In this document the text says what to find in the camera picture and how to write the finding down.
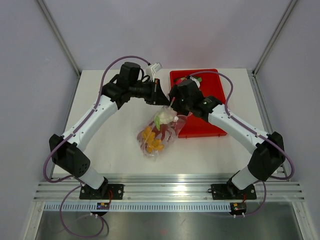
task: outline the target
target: clear plastic bag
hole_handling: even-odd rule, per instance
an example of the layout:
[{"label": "clear plastic bag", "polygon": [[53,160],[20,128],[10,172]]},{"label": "clear plastic bag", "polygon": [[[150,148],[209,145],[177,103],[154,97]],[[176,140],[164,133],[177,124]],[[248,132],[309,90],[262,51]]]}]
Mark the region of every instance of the clear plastic bag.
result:
[{"label": "clear plastic bag", "polygon": [[186,121],[187,116],[177,115],[171,107],[163,106],[148,124],[138,131],[136,139],[143,154],[147,157],[157,157],[165,151],[178,137]]}]

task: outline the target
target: red tray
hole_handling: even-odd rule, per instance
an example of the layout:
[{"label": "red tray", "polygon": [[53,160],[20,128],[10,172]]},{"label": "red tray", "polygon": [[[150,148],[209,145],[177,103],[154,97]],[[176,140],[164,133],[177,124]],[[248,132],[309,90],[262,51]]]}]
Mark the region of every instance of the red tray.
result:
[{"label": "red tray", "polygon": [[[197,69],[197,70],[181,70],[170,72],[171,87],[174,85],[174,80],[182,78],[200,71],[215,71],[216,69]],[[214,96],[221,102],[226,103],[225,93],[222,88],[219,75],[213,73],[201,73],[197,74],[197,77],[202,78],[200,83],[200,90],[205,97]],[[186,124],[179,133],[179,138],[198,138],[198,137],[220,137],[225,136],[227,133],[217,126],[213,126],[208,122],[205,122],[201,118],[197,118],[193,115],[187,118]]]}]

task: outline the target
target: black mount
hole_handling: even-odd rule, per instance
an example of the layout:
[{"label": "black mount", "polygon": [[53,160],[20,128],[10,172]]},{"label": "black mount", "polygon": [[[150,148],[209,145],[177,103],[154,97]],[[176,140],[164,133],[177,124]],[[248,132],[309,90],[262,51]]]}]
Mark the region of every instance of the black mount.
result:
[{"label": "black mount", "polygon": [[186,80],[174,85],[169,93],[171,107],[176,112],[187,116],[189,112],[208,122],[208,115],[222,102],[214,96],[204,97],[197,84],[188,76]]},{"label": "black mount", "polygon": [[[62,136],[53,134],[49,139],[50,150],[52,151],[63,139]],[[53,154],[52,161],[76,178],[84,175],[90,166],[89,158],[77,148],[75,143],[71,144],[69,142],[65,142],[59,147]]]},{"label": "black mount", "polygon": [[256,200],[257,194],[253,184],[247,186],[243,190],[238,190],[236,194],[231,194],[227,183],[216,183],[211,184],[211,188],[207,190],[208,193],[212,194],[213,200]]},{"label": "black mount", "polygon": [[81,187],[79,199],[81,200],[122,200],[124,196],[123,184],[108,184],[105,178],[99,189],[95,190],[88,185]]},{"label": "black mount", "polygon": [[118,109],[132,97],[144,99],[149,105],[169,106],[170,102],[161,89],[159,79],[138,80],[140,70],[140,65],[125,62],[121,66],[120,73],[103,86],[102,94],[116,102]]},{"label": "black mount", "polygon": [[[268,135],[268,139],[279,146],[282,150],[284,147],[283,137],[278,132]],[[254,150],[248,169],[250,173],[260,181],[266,181],[286,160],[285,156],[267,141],[258,143]]]}]

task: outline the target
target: metal frame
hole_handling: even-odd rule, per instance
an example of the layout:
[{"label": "metal frame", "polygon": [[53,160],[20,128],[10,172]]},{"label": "metal frame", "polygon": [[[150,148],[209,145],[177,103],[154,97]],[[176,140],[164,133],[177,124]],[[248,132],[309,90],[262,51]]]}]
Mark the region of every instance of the metal frame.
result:
[{"label": "metal frame", "polygon": [[75,61],[74,57],[72,56],[64,38],[62,37],[59,28],[57,27],[57,24],[54,20],[54,18],[52,17],[52,14],[47,6],[47,4],[45,3],[44,0],[35,0],[35,2],[37,3],[40,11],[42,12],[46,22],[49,24],[54,36],[56,37],[56,39],[58,40],[59,45],[62,48],[62,51],[64,52],[67,60],[69,61],[69,63],[71,64],[75,74],[78,77],[78,80],[80,79],[81,76],[81,69],[79,68],[77,62]]},{"label": "metal frame", "polygon": [[272,47],[274,46],[277,39],[279,38],[280,33],[282,32],[286,22],[288,21],[290,15],[292,14],[293,10],[295,9],[298,1],[299,0],[291,0],[289,2],[288,6],[286,7],[279,23],[277,24],[275,30],[272,33],[272,36],[271,36],[269,42],[267,43],[265,49],[263,50],[261,57],[259,58],[257,64],[255,65],[255,67],[253,69],[253,75],[255,77],[257,76],[259,70],[261,69],[262,65],[264,64],[265,60],[267,59]]},{"label": "metal frame", "polygon": [[[44,0],[35,0],[38,4],[40,10],[45,16],[46,21],[50,25],[55,37],[59,41],[59,44],[64,51],[67,59],[72,65],[78,78],[81,76],[81,70],[78,67],[75,59],[69,51],[47,5]],[[272,47],[274,46],[276,40],[278,39],[281,31],[283,30],[289,16],[293,12],[295,6],[299,0],[291,0],[286,10],[284,11],[276,29],[274,30],[268,44],[266,45],[258,63],[256,64],[254,70],[248,71],[248,76],[250,78],[251,86],[254,92],[254,96],[258,105],[258,109],[262,118],[263,126],[268,132],[273,132],[273,128],[268,117],[268,112],[265,106],[265,101],[262,92],[259,88],[259,83],[257,81],[257,73],[261,69],[263,63],[267,59]],[[284,165],[278,170],[279,176],[287,175],[288,168]],[[210,184],[226,182],[227,176],[223,175],[209,175],[209,174],[180,174],[180,175],[159,175],[159,176],[130,176],[130,175],[114,175],[109,174],[106,177],[111,183],[123,183],[125,184],[123,200],[115,202],[115,211],[122,211],[127,208],[136,208],[139,206],[146,206],[150,203],[161,203],[166,211],[170,209],[176,212],[172,206],[183,203],[183,206],[188,207],[193,206],[196,208],[198,206],[208,206],[206,204],[226,204],[228,201],[214,201],[211,195],[207,193],[207,189],[210,188]],[[63,199],[63,197],[73,189],[78,183],[75,180],[70,180],[66,182],[61,182],[57,184],[50,184],[47,182],[40,182],[38,185],[38,190],[34,197],[32,214],[30,215],[28,221],[28,227],[24,235],[24,239],[35,239],[42,213],[44,210],[57,211],[57,206]],[[292,202],[293,209],[301,230],[302,236],[305,240],[316,239],[316,233],[312,225],[309,212],[305,205],[305,198],[302,193],[300,184],[298,182],[292,181],[268,181],[266,183],[267,187],[267,202]],[[83,205],[84,208],[91,208],[94,201],[79,200],[79,189],[74,191],[68,198],[66,204],[66,209],[73,208],[73,206]],[[260,201],[263,195],[263,188],[261,184],[257,183],[256,191],[258,199],[252,202]]]}]

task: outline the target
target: cable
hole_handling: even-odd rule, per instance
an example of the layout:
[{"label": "cable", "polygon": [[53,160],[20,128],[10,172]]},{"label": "cable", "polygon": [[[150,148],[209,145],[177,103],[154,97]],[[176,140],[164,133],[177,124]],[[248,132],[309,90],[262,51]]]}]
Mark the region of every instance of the cable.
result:
[{"label": "cable", "polygon": [[263,196],[262,203],[261,203],[261,205],[260,205],[256,210],[254,210],[253,212],[250,212],[250,213],[246,214],[247,217],[256,215],[258,212],[261,211],[261,209],[263,208],[263,206],[264,206],[265,203],[266,203],[266,199],[267,199],[267,187],[266,187],[266,184],[265,184],[264,181],[262,181],[262,184],[263,184],[263,189],[264,189],[264,196]]},{"label": "cable", "polygon": [[79,185],[79,186],[75,187],[74,189],[72,189],[70,192],[68,192],[67,195],[65,195],[64,199],[62,200],[62,202],[61,202],[61,204],[60,204],[60,208],[59,208],[60,221],[61,221],[61,224],[62,224],[63,228],[64,228],[69,234],[71,234],[71,235],[73,235],[73,236],[75,236],[75,237],[81,238],[81,239],[92,239],[92,238],[95,238],[95,237],[99,236],[99,235],[101,234],[101,232],[103,231],[104,226],[105,226],[105,223],[107,223],[107,222],[104,220],[103,217],[101,217],[101,216],[99,216],[99,215],[95,215],[96,217],[98,217],[98,218],[101,220],[102,226],[101,226],[101,229],[100,229],[99,232],[97,232],[96,234],[91,235],[91,236],[83,236],[83,235],[79,235],[79,234],[76,234],[76,233],[72,232],[71,230],[69,230],[68,226],[65,224],[64,219],[63,219],[63,217],[62,217],[62,208],[63,208],[63,205],[64,205],[66,199],[69,197],[69,195],[70,195],[73,191],[77,190],[77,189],[80,188],[80,187],[81,187],[81,185]]},{"label": "cable", "polygon": [[109,235],[110,229],[109,229],[109,225],[108,225],[107,221],[103,217],[102,217],[102,220],[103,220],[103,222],[105,223],[105,226],[106,226],[106,234],[103,237],[106,237],[106,236]]},{"label": "cable", "polygon": [[247,200],[247,194],[245,193],[245,194],[243,195],[243,201],[242,201],[241,203],[243,204],[246,200]]},{"label": "cable", "polygon": [[109,195],[109,206],[110,206],[111,200],[114,197],[114,194],[113,194],[113,192],[111,190],[109,190],[108,195]]},{"label": "cable", "polygon": [[238,123],[240,126],[242,126],[243,128],[245,128],[246,130],[248,130],[249,132],[251,132],[252,134],[258,136],[259,138],[263,139],[264,141],[268,142],[269,144],[271,144],[272,146],[274,146],[281,154],[283,154],[285,156],[285,158],[288,160],[289,164],[290,164],[290,167],[291,167],[291,173],[289,176],[286,176],[286,177],[278,177],[278,176],[270,176],[270,178],[273,178],[273,179],[277,179],[277,180],[288,180],[290,178],[293,177],[293,175],[295,174],[295,165],[294,163],[292,162],[291,158],[289,157],[289,155],[284,151],[282,150],[278,145],[276,145],[273,141],[269,140],[268,138],[258,134],[256,131],[254,131],[253,129],[251,129],[250,127],[248,127],[247,125],[245,125],[244,123],[242,123],[241,121],[239,121],[237,118],[235,118],[234,116],[232,116],[228,110],[228,102],[229,102],[229,99],[231,97],[231,94],[234,90],[234,84],[232,83],[232,81],[230,80],[230,78],[228,78],[226,75],[220,73],[220,72],[217,72],[217,71],[197,71],[197,72],[194,72],[192,74],[190,74],[189,76],[194,76],[194,75],[198,75],[198,74],[206,74],[206,73],[212,73],[212,74],[217,74],[217,75],[220,75],[222,77],[224,77],[229,83],[230,83],[230,86],[231,86],[231,89],[230,89],[230,92],[228,94],[228,96],[226,97],[226,100],[225,100],[225,104],[224,104],[224,109],[225,109],[225,112],[226,114],[228,115],[229,118],[231,118],[232,120],[234,120],[236,123]]},{"label": "cable", "polygon": [[149,75],[145,75],[144,77],[141,78],[140,81],[143,81],[144,79],[146,79],[145,82],[149,81],[150,80],[150,76]]},{"label": "cable", "polygon": [[55,152],[65,143],[67,142],[85,123],[86,121],[91,117],[91,115],[95,112],[95,109],[97,108],[99,102],[100,102],[100,98],[101,98],[101,95],[102,95],[102,88],[104,86],[104,80],[105,80],[105,77],[106,77],[106,74],[107,72],[109,71],[109,69],[114,65],[116,64],[117,62],[123,60],[123,59],[140,59],[142,61],[144,61],[145,63],[147,63],[148,65],[150,65],[150,62],[148,62],[147,60],[145,60],[144,58],[142,57],[139,57],[139,56],[134,56],[134,55],[128,55],[128,56],[123,56],[123,57],[120,57],[116,60],[114,60],[105,70],[104,70],[104,73],[102,75],[102,78],[101,78],[101,83],[100,83],[100,88],[99,88],[99,94],[98,94],[98,98],[96,99],[96,102],[94,104],[94,108],[89,112],[89,114],[84,118],[84,120],[73,130],[72,134],[70,134],[69,136],[67,136],[65,139],[62,140],[62,142],[60,142],[51,152],[50,154],[48,155],[48,157],[46,158],[44,164],[43,164],[43,168],[42,168],[42,174],[43,174],[43,177],[44,179],[49,182],[49,183],[52,183],[52,184],[55,184],[55,183],[59,183],[65,179],[68,179],[70,177],[72,177],[72,175],[68,175],[68,176],[65,176],[63,178],[59,178],[58,180],[51,180],[48,176],[47,176],[47,166],[48,166],[48,163],[50,161],[50,159],[52,158],[52,156],[55,154]]},{"label": "cable", "polygon": [[[78,222],[79,220],[85,219],[85,218],[87,218],[87,217],[92,217],[92,216],[91,216],[90,214],[82,215],[82,216],[78,217],[76,220],[74,220],[72,223],[68,224],[66,227],[69,228],[69,227],[71,227],[73,224],[75,224],[76,222]],[[109,233],[109,225],[108,225],[107,221],[106,221],[104,218],[103,218],[103,222],[105,223],[105,226],[106,226],[106,229],[107,229],[107,234],[106,234],[106,235],[108,235],[108,233]],[[52,227],[51,227],[51,224],[49,224],[48,226],[49,226],[50,230],[51,230],[54,234],[59,234],[59,233],[61,233],[61,232],[63,232],[63,231],[66,230],[64,227],[61,228],[60,230],[53,230]]]},{"label": "cable", "polygon": [[143,79],[145,77],[145,71],[142,68],[140,68],[140,71],[141,71],[141,79]]}]

